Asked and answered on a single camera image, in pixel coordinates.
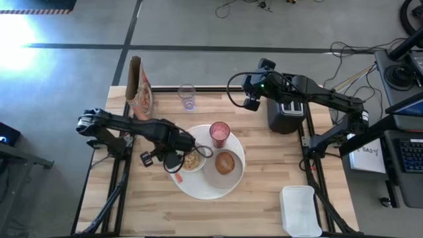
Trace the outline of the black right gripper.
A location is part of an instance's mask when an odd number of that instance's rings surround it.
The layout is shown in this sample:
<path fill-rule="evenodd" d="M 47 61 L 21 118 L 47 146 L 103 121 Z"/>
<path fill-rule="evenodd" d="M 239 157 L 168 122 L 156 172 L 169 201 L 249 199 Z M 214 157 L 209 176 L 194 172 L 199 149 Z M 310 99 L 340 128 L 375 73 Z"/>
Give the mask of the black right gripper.
<path fill-rule="evenodd" d="M 266 58 L 261 58 L 258 63 L 259 69 L 274 70 L 275 67 L 276 63 Z M 242 89 L 248 97 L 253 99 L 261 97 L 279 99 L 282 96 L 282 78 L 275 73 L 249 74 L 243 79 Z M 243 108 L 257 111 L 260 101 L 253 99 L 245 99 Z"/>

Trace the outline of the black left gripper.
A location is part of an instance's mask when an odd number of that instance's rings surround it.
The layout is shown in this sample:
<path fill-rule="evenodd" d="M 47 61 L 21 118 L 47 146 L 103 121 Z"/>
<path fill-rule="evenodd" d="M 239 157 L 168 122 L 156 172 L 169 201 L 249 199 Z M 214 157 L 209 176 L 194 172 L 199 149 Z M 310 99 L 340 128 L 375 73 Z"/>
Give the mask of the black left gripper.
<path fill-rule="evenodd" d="M 194 149 L 195 144 L 195 138 L 188 132 L 165 128 L 160 131 L 158 140 L 154 143 L 154 147 L 159 151 L 190 152 Z M 143 152 L 139 157 L 145 167 L 154 164 L 154 154 L 148 151 Z M 182 168 L 182 155 L 176 152 L 166 153 L 163 159 L 163 167 L 168 173 L 179 172 Z"/>

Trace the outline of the pink faceted tumbler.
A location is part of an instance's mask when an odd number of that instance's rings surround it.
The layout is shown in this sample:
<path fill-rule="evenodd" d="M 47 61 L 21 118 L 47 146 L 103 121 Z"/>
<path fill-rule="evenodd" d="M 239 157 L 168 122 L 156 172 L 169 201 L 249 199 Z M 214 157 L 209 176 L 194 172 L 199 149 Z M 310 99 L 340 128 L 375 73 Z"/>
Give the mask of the pink faceted tumbler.
<path fill-rule="evenodd" d="M 214 122 L 210 126 L 209 133 L 213 146 L 217 149 L 221 149 L 225 146 L 226 140 L 231 133 L 231 129 L 225 122 Z"/>

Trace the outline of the tan bagel half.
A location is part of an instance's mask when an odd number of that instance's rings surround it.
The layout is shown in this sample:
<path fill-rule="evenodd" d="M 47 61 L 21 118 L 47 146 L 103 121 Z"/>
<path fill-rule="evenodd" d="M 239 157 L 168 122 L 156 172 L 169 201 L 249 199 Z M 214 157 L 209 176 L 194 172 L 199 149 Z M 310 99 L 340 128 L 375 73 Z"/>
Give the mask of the tan bagel half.
<path fill-rule="evenodd" d="M 229 152 L 221 152 L 215 159 L 215 167 L 221 175 L 227 175 L 235 168 L 235 160 Z"/>

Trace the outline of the orange pumpkin cereal box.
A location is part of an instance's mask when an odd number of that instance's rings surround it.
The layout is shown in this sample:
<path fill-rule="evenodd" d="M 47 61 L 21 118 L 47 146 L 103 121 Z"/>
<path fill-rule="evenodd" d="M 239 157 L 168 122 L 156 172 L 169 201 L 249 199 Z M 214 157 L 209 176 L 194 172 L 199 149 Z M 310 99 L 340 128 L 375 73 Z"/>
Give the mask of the orange pumpkin cereal box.
<path fill-rule="evenodd" d="M 134 56 L 130 60 L 126 102 L 139 120 L 149 120 L 153 112 L 151 84 L 143 68 L 143 59 Z"/>

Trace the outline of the blue-screen laptop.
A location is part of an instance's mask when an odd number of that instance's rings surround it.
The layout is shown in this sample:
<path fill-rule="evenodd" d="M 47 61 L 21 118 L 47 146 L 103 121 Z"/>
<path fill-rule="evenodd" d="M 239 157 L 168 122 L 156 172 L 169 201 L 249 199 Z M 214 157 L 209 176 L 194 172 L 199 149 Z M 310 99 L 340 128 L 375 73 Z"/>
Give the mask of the blue-screen laptop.
<path fill-rule="evenodd" d="M 385 112 L 393 116 L 399 130 L 423 132 L 423 91 L 390 106 Z"/>

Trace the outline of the white round woven placemat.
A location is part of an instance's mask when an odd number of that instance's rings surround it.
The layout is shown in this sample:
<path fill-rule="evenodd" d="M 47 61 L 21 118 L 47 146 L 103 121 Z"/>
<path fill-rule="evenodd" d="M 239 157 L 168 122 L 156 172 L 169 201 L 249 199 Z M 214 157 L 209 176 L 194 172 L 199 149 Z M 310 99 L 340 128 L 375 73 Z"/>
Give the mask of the white round woven placemat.
<path fill-rule="evenodd" d="M 196 142 L 200 143 L 201 145 L 210 147 L 214 155 L 214 153 L 220 149 L 217 149 L 213 146 L 209 130 L 210 130 L 210 125 L 204 124 L 204 125 L 191 127 L 188 129 L 188 132 L 196 138 Z M 236 153 L 240 157 L 244 165 L 244 171 L 245 171 L 246 161 L 245 161 L 245 153 L 243 150 L 243 146 L 241 145 L 241 142 L 238 140 L 238 138 L 234 134 L 230 133 L 229 137 L 226 140 L 225 146 L 221 149 L 227 149 Z M 234 190 L 236 186 L 240 183 L 239 182 L 233 188 L 214 187 L 206 181 L 206 178 L 203 172 L 203 167 L 199 171 L 196 171 L 193 173 L 182 172 L 182 171 L 179 171 L 179 173 L 182 176 L 183 182 L 178 184 L 176 182 L 174 174 L 172 174 L 171 178 L 173 179 L 175 184 L 179 187 L 179 189 L 181 189 L 181 191 L 199 200 L 215 200 L 218 198 L 222 198 L 225 195 L 229 194 L 232 190 Z"/>

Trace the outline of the clear drinking glass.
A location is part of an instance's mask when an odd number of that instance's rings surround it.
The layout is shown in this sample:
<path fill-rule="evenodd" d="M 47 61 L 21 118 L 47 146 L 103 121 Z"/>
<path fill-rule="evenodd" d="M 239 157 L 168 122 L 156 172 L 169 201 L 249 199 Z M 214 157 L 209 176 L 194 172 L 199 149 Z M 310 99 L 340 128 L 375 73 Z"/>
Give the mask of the clear drinking glass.
<path fill-rule="evenodd" d="M 194 110 L 196 107 L 196 89 L 191 84 L 183 84 L 178 88 L 178 96 L 182 100 L 184 109 L 187 111 Z"/>

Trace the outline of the white ceramic bowl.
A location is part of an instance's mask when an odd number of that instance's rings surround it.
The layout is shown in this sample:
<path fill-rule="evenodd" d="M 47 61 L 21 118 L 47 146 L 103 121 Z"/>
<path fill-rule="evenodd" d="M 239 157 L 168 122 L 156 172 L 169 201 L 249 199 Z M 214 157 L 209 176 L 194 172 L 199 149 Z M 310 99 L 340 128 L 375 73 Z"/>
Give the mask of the white ceramic bowl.
<path fill-rule="evenodd" d="M 193 173 L 193 172 L 199 171 L 199 170 L 200 170 L 200 169 L 201 169 L 201 168 L 205 165 L 205 163 L 206 163 L 206 157 L 204 157 L 204 155 L 206 154 L 206 150 L 205 150 L 205 148 L 204 148 L 204 147 L 203 147 L 200 143 L 198 143 L 198 142 L 196 142 L 196 144 L 195 144 L 194 148 L 193 148 L 191 151 L 189 151 L 189 152 L 177 151 L 177 153 L 178 153 L 179 155 L 182 155 L 182 158 L 184 159 L 186 155 L 188 155 L 189 153 L 191 153 L 191 152 L 193 152 L 193 151 L 197 151 L 198 153 L 200 153 L 200 154 L 201 154 L 202 159 L 203 159 L 202 166 L 201 166 L 199 169 L 196 169 L 196 170 L 194 170 L 194 171 L 186 171 L 186 170 L 184 170 L 183 168 L 181 168 L 181 170 L 179 170 L 179 171 L 182 171 L 182 172 L 188 172 L 188 173 Z"/>

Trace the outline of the black two-slot toaster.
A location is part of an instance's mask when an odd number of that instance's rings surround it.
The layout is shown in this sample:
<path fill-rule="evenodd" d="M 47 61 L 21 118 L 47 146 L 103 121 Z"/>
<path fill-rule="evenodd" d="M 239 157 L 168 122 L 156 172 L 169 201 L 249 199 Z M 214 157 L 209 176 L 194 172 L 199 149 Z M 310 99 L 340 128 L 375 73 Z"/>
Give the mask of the black two-slot toaster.
<path fill-rule="evenodd" d="M 288 97 L 279 103 L 267 99 L 268 127 L 279 134 L 294 133 L 305 119 L 302 97 Z"/>

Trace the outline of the black keyboard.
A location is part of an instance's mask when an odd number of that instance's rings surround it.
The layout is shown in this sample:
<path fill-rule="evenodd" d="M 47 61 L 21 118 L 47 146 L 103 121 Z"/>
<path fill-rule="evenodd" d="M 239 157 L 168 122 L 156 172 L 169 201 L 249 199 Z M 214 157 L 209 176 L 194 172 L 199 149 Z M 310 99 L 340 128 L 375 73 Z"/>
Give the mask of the black keyboard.
<path fill-rule="evenodd" d="M 400 139 L 399 157 L 406 173 L 423 173 L 423 139 Z"/>

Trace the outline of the black round desk device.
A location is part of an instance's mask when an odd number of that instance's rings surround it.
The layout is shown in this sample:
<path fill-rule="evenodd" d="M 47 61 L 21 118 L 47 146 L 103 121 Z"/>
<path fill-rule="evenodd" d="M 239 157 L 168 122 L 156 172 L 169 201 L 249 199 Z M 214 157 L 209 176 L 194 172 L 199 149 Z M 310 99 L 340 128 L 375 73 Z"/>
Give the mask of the black round desk device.
<path fill-rule="evenodd" d="M 398 91 L 408 91 L 419 79 L 417 72 L 409 65 L 391 65 L 384 72 L 385 81 L 390 88 Z"/>

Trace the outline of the beige round plate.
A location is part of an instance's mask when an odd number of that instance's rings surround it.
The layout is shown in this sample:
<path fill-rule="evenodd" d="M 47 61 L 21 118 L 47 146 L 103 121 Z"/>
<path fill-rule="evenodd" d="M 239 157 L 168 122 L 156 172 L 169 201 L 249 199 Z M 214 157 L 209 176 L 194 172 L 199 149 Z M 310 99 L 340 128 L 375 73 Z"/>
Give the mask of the beige round plate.
<path fill-rule="evenodd" d="M 227 175 L 221 175 L 215 167 L 215 159 L 221 152 L 229 152 L 235 160 L 235 168 Z M 203 172 L 206 181 L 212 186 L 218 188 L 233 188 L 240 182 L 243 176 L 244 165 L 236 153 L 227 149 L 220 149 L 214 153 L 213 157 L 206 159 L 206 164 L 203 166 Z"/>

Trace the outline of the black diagonal pole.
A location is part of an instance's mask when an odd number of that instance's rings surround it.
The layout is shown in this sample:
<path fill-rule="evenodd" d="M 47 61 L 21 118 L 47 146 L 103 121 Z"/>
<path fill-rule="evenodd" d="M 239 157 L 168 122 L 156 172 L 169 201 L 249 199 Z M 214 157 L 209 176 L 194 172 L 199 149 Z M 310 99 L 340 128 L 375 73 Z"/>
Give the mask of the black diagonal pole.
<path fill-rule="evenodd" d="M 355 135 L 343 143 L 339 148 L 340 155 L 348 155 L 363 145 L 382 137 L 387 137 L 390 140 L 397 138 L 423 139 L 423 117 L 390 114 L 370 126 L 365 133 Z"/>

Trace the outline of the tan cereal pieces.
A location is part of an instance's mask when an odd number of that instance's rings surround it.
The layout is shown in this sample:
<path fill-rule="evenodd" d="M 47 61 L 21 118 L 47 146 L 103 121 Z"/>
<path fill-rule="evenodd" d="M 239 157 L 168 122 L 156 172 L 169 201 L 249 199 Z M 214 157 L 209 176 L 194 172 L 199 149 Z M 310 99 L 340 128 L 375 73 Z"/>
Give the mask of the tan cereal pieces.
<path fill-rule="evenodd" d="M 194 171 L 202 166 L 203 159 L 200 153 L 193 151 L 185 156 L 182 168 L 186 171 Z"/>

